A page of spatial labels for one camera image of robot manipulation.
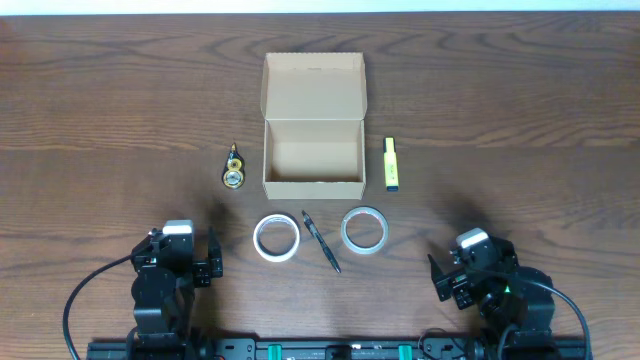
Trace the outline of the white tape roll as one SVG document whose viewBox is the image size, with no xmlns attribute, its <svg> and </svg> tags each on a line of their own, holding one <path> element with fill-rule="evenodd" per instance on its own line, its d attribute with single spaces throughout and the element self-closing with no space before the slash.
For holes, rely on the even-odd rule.
<svg viewBox="0 0 640 360">
<path fill-rule="evenodd" d="M 282 223 L 286 224 L 294 234 L 294 242 L 291 247 L 284 253 L 275 254 L 267 250 L 261 242 L 261 234 L 268 225 Z M 300 229 L 295 220 L 285 214 L 271 214 L 261 219 L 255 226 L 252 241 L 257 253 L 266 261 L 271 263 L 282 263 L 291 259 L 299 249 L 301 236 Z"/>
</svg>

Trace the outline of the yellow black correction tape dispenser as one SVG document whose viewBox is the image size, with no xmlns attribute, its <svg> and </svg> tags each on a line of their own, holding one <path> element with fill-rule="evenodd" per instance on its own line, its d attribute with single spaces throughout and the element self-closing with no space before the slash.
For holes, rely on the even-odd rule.
<svg viewBox="0 0 640 360">
<path fill-rule="evenodd" d="M 245 182 L 244 159 L 238 153 L 236 143 L 230 147 L 230 151 L 224 166 L 221 180 L 225 187 L 238 189 Z"/>
</svg>

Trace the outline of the clear tape roll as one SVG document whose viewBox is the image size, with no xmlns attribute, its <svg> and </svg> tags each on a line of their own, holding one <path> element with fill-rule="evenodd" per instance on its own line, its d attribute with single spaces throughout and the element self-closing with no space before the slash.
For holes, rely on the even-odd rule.
<svg viewBox="0 0 640 360">
<path fill-rule="evenodd" d="M 347 227 L 350 220 L 356 216 L 366 215 L 373 217 L 376 219 L 381 226 L 382 236 L 381 238 L 372 246 L 369 247 L 361 247 L 357 245 L 348 235 Z M 344 244 L 354 253 L 359 255 L 372 255 L 382 249 L 389 239 L 390 235 L 390 227 L 389 223 L 384 217 L 384 215 L 375 208 L 361 206 L 351 209 L 347 212 L 342 220 L 341 228 L 340 228 L 341 238 Z"/>
</svg>

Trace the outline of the black ballpoint pen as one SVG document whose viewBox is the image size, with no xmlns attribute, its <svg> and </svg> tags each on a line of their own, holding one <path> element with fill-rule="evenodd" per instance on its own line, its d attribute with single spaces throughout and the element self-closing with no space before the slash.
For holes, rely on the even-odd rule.
<svg viewBox="0 0 640 360">
<path fill-rule="evenodd" d="M 342 270 L 341 270 L 341 267 L 340 267 L 337 259 L 335 258 L 334 254 L 332 253 L 332 251 L 329 248 L 329 246 L 326 244 L 324 238 L 322 237 L 321 233 L 317 229 L 317 227 L 316 227 L 315 223 L 313 222 L 312 218 L 304 210 L 302 210 L 301 213 L 302 213 L 302 216 L 303 216 L 303 222 L 304 222 L 305 227 L 310 232 L 310 234 L 318 241 L 319 245 L 322 248 L 322 251 L 323 251 L 325 257 L 327 258 L 327 260 L 331 264 L 331 266 L 334 268 L 334 270 L 338 274 L 341 274 Z"/>
</svg>

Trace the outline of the yellow highlighter pen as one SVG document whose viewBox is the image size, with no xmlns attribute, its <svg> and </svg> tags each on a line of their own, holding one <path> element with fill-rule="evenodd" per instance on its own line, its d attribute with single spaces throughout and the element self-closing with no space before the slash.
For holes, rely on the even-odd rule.
<svg viewBox="0 0 640 360">
<path fill-rule="evenodd" d="M 389 192 L 396 192 L 399 190 L 399 176 L 395 140 L 393 137 L 386 137 L 384 139 L 383 149 L 385 186 Z"/>
</svg>

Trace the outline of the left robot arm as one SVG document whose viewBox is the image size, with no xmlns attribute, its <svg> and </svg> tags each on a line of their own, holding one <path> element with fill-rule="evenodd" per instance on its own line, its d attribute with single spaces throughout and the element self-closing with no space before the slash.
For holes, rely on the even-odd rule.
<svg viewBox="0 0 640 360">
<path fill-rule="evenodd" d="M 132 250 L 137 274 L 131 288 L 133 315 L 144 349 L 187 347 L 195 290 L 223 276 L 215 232 L 208 231 L 207 256 L 202 260 L 194 258 L 194 241 L 191 231 L 170 234 L 153 229 Z"/>
</svg>

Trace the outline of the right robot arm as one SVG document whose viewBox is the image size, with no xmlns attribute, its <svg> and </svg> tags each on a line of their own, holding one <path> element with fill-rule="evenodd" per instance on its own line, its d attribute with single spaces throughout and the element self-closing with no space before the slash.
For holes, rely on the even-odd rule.
<svg viewBox="0 0 640 360">
<path fill-rule="evenodd" d="M 496 359 L 518 352 L 551 353 L 551 278 L 520 265 L 512 242 L 479 228 L 458 236 L 456 244 L 450 254 L 458 268 L 449 273 L 428 257 L 439 300 L 452 299 L 460 310 L 478 309 L 487 324 L 484 351 Z"/>
</svg>

